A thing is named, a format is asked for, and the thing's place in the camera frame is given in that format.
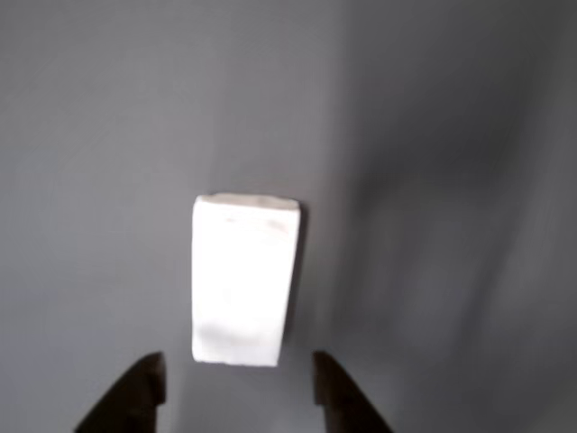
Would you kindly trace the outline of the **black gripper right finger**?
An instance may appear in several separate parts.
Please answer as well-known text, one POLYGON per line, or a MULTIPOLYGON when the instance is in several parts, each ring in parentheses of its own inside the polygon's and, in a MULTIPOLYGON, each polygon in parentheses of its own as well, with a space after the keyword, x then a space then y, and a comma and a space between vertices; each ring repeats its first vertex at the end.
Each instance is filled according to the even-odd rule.
POLYGON ((326 432, 393 432, 334 357, 326 351, 315 351, 312 362, 315 404, 324 413, 326 432))

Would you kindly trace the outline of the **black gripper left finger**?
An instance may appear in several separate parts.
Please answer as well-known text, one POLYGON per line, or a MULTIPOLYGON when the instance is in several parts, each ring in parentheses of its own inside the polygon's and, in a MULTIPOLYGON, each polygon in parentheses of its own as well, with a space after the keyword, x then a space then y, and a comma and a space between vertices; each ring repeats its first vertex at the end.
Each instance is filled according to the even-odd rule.
POLYGON ((151 353, 118 378, 74 432, 156 432, 158 407, 165 403, 165 355, 151 353))

